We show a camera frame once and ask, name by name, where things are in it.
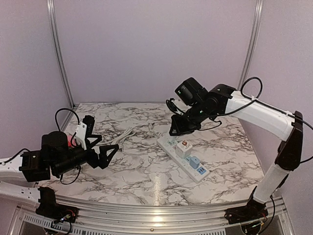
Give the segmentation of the white multicolour power strip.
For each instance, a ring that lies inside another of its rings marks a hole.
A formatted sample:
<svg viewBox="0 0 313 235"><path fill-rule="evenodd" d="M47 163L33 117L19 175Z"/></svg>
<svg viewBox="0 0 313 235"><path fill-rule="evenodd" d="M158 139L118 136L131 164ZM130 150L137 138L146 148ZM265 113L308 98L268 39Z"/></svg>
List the white multicolour power strip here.
<svg viewBox="0 0 313 235"><path fill-rule="evenodd" d="M203 154L193 148L190 141L178 141L166 134L157 139L158 146L195 182L206 179L209 170L201 163Z"/></svg>

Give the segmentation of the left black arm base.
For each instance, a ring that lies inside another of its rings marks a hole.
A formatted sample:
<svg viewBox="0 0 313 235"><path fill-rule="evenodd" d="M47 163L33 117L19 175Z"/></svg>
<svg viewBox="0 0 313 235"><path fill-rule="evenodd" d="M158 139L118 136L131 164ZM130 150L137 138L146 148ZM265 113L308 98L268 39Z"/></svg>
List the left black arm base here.
<svg viewBox="0 0 313 235"><path fill-rule="evenodd" d="M54 219L59 222L64 220L74 223L78 214L78 208L67 206L56 202L55 191L49 187L39 187L40 198L38 199L39 207L35 213Z"/></svg>

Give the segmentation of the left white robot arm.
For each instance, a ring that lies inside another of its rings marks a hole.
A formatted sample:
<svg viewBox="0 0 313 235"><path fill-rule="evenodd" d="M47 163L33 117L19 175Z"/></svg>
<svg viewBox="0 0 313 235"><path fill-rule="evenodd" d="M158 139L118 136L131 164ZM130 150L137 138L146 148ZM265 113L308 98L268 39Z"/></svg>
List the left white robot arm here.
<svg viewBox="0 0 313 235"><path fill-rule="evenodd" d="M21 172L29 183L50 180L50 176L61 180L65 173L75 168L81 172L82 165L85 163L92 168L105 169L119 150L119 145L102 145L99 147L98 154L92 148L102 137L100 135L91 135L91 137L97 139L89 143L86 149L82 145L69 147L67 135L61 131L54 131L42 136L41 150L23 149L22 154L15 155L1 165L12 168L10 164L20 157L21 165L18 167L18 172Z"/></svg>

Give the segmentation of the right aluminium corner post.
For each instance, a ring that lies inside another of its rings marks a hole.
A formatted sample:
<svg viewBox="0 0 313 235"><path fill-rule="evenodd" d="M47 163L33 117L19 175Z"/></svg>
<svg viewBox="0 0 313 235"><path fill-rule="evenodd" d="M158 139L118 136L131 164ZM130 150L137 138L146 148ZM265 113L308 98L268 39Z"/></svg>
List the right aluminium corner post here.
<svg viewBox="0 0 313 235"><path fill-rule="evenodd" d="M256 49L261 22L262 22L262 12L264 7L264 1L263 0L257 0L255 4L255 10L254 10L254 16L252 21L252 28L250 33L250 40L248 43L247 51L246 51L246 58L244 60L244 65L242 68L241 76L239 79L239 83L237 86L237 89L239 90L241 86L244 84L244 82L248 78L248 72L250 69L250 65L252 62L252 58Z"/></svg>

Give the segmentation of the aluminium corner post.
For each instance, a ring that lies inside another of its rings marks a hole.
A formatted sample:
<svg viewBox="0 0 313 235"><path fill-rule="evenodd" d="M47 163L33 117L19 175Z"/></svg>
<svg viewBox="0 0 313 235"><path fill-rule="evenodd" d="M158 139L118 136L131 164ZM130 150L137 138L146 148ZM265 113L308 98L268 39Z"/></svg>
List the aluminium corner post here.
<svg viewBox="0 0 313 235"><path fill-rule="evenodd" d="M65 67L64 59L62 55L61 43L59 39L54 0L47 0L46 3L47 3L47 11L48 11L48 18L49 18L51 35L52 35L52 41L54 45L58 68L59 68L60 75L61 75L62 84L65 90L69 107L74 108L75 103L73 100L72 92L70 90L66 67Z"/></svg>
<svg viewBox="0 0 313 235"><path fill-rule="evenodd" d="M252 58L256 49L261 22L262 22L262 12L264 7L264 1L263 0L257 0L255 4L255 10L254 10L254 16L252 21L252 28L250 33L250 40L248 43L247 51L246 51L246 58L244 60L244 65L242 68L241 76L239 79L239 83L237 86L237 89L239 90L241 86L244 84L244 82L248 78L248 72L250 69L250 65L252 62Z"/></svg>

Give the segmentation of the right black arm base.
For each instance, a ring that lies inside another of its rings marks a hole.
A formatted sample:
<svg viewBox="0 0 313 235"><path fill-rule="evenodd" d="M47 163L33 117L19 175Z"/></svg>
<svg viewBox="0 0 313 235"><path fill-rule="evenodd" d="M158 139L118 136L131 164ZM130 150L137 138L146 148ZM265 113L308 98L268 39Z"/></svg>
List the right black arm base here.
<svg viewBox="0 0 313 235"><path fill-rule="evenodd" d="M224 214L224 218L229 224L243 223L267 216L266 204L255 201L253 193L250 195L246 205L226 209Z"/></svg>

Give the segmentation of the left aluminium corner post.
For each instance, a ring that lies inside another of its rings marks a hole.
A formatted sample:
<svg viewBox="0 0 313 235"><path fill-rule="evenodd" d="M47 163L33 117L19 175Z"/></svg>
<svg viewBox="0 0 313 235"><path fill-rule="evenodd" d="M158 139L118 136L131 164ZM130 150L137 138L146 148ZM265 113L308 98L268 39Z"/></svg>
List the left aluminium corner post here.
<svg viewBox="0 0 313 235"><path fill-rule="evenodd" d="M52 35L52 41L54 45L58 68L59 68L60 75L61 75L62 84L65 90L69 107L74 108L75 103L73 100L72 92L70 90L66 67L65 67L64 59L62 55L61 43L59 39L54 0L47 0L46 3L47 3L47 11L48 11L48 18L49 18L51 35Z"/></svg>

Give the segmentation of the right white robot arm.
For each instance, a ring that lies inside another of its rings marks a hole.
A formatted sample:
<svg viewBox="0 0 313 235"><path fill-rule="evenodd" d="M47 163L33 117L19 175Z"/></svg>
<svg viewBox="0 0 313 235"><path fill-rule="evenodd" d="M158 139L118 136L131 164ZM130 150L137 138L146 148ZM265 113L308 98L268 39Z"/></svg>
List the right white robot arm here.
<svg viewBox="0 0 313 235"><path fill-rule="evenodd" d="M302 114L279 110L261 102L257 96L247 96L243 90L225 84L219 84L208 91L192 77L183 81L175 93L190 109L181 115L172 115L170 136L188 135L200 130L201 123L206 119L232 116L254 124L281 140L274 163L255 188L251 202L242 209L242 215L246 219L253 219L261 212L261 204L268 201L289 173L300 165L303 146Z"/></svg>

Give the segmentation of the pink triangular power strip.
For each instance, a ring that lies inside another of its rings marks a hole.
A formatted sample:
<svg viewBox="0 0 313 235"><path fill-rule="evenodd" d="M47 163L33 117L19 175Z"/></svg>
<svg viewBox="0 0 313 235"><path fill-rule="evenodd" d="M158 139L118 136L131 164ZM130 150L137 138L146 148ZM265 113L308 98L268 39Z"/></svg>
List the pink triangular power strip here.
<svg viewBox="0 0 313 235"><path fill-rule="evenodd" d="M77 146L75 136L76 136L76 133L74 133L73 135L67 136L67 142L68 142L69 147L76 147Z"/></svg>

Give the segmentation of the aluminium front table rail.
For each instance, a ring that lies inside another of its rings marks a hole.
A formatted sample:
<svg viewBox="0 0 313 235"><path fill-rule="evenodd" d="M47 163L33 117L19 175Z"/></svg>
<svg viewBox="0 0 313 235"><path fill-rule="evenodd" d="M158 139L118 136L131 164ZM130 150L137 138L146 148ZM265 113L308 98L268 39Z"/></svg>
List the aluminium front table rail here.
<svg viewBox="0 0 313 235"><path fill-rule="evenodd" d="M229 224L228 208L243 206L245 201L198 206L145 206L87 201L57 196L57 202L77 207L76 221L54 224L35 214L34 208L16 208L11 235L243 235L249 228L261 228L264 235L292 235L293 228L282 197L267 202L268 215L245 223Z"/></svg>

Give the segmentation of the light blue cube charger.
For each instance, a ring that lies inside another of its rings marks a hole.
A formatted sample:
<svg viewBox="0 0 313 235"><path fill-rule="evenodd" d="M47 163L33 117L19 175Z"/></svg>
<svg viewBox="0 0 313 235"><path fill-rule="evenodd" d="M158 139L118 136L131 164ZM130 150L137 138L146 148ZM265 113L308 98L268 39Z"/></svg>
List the light blue cube charger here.
<svg viewBox="0 0 313 235"><path fill-rule="evenodd" d="M193 169L198 169L200 167L200 160L196 156L190 158L189 164Z"/></svg>

